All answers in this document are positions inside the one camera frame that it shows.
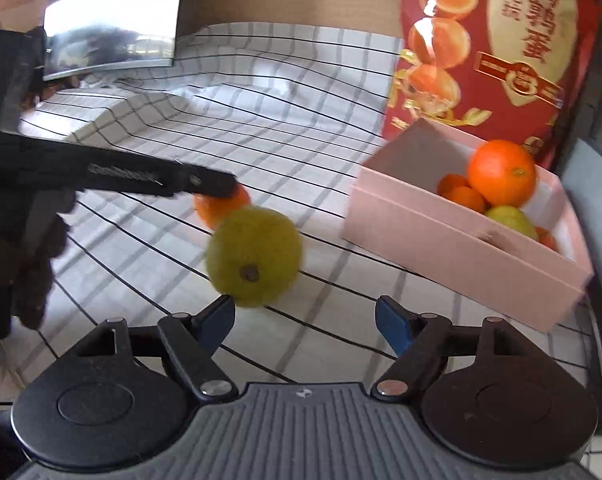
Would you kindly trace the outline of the black gloved left hand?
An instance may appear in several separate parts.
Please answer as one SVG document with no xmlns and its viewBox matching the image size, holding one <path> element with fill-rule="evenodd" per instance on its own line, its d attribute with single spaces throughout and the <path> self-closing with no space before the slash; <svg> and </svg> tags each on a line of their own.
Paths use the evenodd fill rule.
<svg viewBox="0 0 602 480">
<path fill-rule="evenodd" d="M 12 292 L 12 314 L 30 330 L 38 330 L 44 321 L 54 284 L 51 263 L 64 252 L 68 240 L 69 226 L 62 216 L 75 205 L 76 192 L 69 188 L 34 194 L 22 240 L 24 261 Z"/>
</svg>

